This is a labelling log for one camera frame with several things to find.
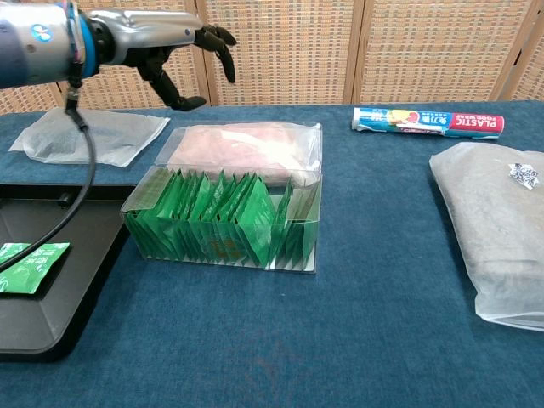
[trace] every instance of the clear plastic box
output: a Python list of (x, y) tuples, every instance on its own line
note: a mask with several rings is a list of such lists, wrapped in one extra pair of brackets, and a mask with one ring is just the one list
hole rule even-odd
[[(221, 151), (214, 153), (213, 146), (209, 146), (209, 154), (206, 153), (206, 142), (211, 140), (206, 139), (209, 134), (202, 136), (203, 150), (197, 146), (199, 139), (191, 139), (200, 137), (208, 129), (216, 132), (215, 126), (221, 126), (218, 131), (226, 132), (226, 136), (221, 133), (220, 137), (230, 138), (230, 149), (233, 146), (245, 148), (244, 143), (252, 137), (251, 133), (261, 134), (258, 131), (263, 130), (262, 123), (201, 122), (198, 126), (202, 128), (195, 125), (174, 129), (155, 165), (122, 207), (125, 224), (144, 258), (315, 273), (321, 198), (321, 126), (307, 122), (272, 124), (279, 129), (286, 128), (289, 140), (292, 139), (296, 147), (276, 146), (275, 139), (264, 144), (249, 140), (249, 143), (260, 144), (258, 154), (265, 154), (266, 160), (260, 161), (267, 162), (265, 167), (241, 166), (244, 161), (238, 161), (238, 158), (228, 166), (218, 165), (216, 159)], [(222, 130), (228, 126), (235, 127), (235, 136), (230, 128)], [(178, 147), (184, 141), (190, 142), (190, 147), (182, 151), (192, 149), (193, 156), (179, 154)], [(286, 168), (285, 163), (294, 165)], [(206, 178), (211, 186), (217, 185), (220, 177), (226, 183), (235, 179), (240, 185), (246, 176), (244, 185), (247, 187), (240, 187), (240, 192), (244, 193), (240, 193), (238, 205), (228, 217), (225, 213), (222, 218), (214, 213), (211, 219), (202, 219), (204, 213), (200, 216), (163, 213), (157, 208), (161, 206), (162, 193), (174, 174), (181, 179), (191, 175)], [(257, 193), (252, 195), (251, 192), (256, 190), (262, 199), (251, 201), (250, 206), (247, 198), (246, 204), (244, 197), (256, 197)], [(257, 215), (252, 218), (250, 214), (253, 213)]]

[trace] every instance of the red label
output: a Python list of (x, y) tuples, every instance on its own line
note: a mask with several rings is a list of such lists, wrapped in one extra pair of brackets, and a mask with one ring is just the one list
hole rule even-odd
[(475, 115), (473, 113), (454, 113), (450, 125), (451, 130), (467, 130), (470, 132), (500, 133), (504, 129), (504, 118), (498, 115)]

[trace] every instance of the robotic arm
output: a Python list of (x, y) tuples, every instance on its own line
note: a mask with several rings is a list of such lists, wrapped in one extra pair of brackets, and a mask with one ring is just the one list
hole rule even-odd
[(189, 111), (206, 100), (182, 97), (162, 66), (174, 49), (191, 44), (214, 52), (227, 79), (235, 81), (227, 46), (236, 40), (193, 14), (114, 9), (84, 14), (54, 4), (0, 2), (0, 88), (73, 76), (81, 81), (97, 74), (100, 65), (127, 65), (138, 69), (166, 106)]

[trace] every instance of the black cable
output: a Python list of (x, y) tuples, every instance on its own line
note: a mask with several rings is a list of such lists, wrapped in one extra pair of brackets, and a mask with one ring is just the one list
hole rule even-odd
[(96, 149), (94, 148), (94, 141), (91, 137), (91, 134), (88, 131), (88, 125), (85, 123), (79, 112), (77, 112), (76, 109), (69, 109), (66, 110), (66, 114), (72, 118), (72, 120), (76, 123), (79, 130), (83, 133), (83, 136), (85, 137), (85, 141), (87, 142), (87, 148), (88, 148), (88, 172), (87, 172), (87, 180), (85, 181), (85, 184), (83, 185), (82, 189), (79, 191), (79, 195), (77, 196), (76, 200), (73, 202), (73, 204), (68, 209), (68, 212), (66, 215), (42, 238), (38, 239), (37, 241), (30, 244), (26, 249), (23, 251), (17, 253), (10, 259), (0, 263), (0, 272), (3, 272), (7, 268), (17, 264), (21, 259), (24, 259), (34, 251), (36, 251), (39, 247), (41, 247), (44, 243), (49, 241), (51, 238), (53, 238), (60, 230), (64, 228), (66, 224), (76, 215), (79, 208), (82, 206), (83, 201), (87, 197), (87, 194), (91, 188), (91, 185), (94, 181), (94, 172), (96, 170)]

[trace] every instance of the woven rattan screen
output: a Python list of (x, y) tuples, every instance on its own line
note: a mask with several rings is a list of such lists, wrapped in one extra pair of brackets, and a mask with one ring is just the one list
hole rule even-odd
[(513, 99), (544, 99), (544, 36), (536, 45)]
[(56, 84), (9, 88), (0, 91), (0, 114), (10, 112), (46, 111), (60, 101)]
[[(163, 9), (195, 11), (191, 0), (82, 0), (82, 10), (90, 9)], [(201, 94), (198, 89), (193, 50), (181, 48), (172, 53), (165, 70), (177, 85), (183, 96)], [(83, 82), (80, 106), (93, 109), (163, 107), (159, 97), (148, 83), (145, 83), (136, 69), (118, 65), (103, 65), (100, 74)]]
[(361, 37), (354, 90), (361, 103), (487, 100), (530, 6), (529, 0), (367, 2), (372, 17)]
[(206, 9), (209, 23), (228, 27), (239, 41), (232, 48), (235, 85), (224, 78), (220, 62), (212, 61), (210, 88), (217, 90), (219, 105), (342, 102), (354, 0), (202, 0), (197, 5), (200, 13)]

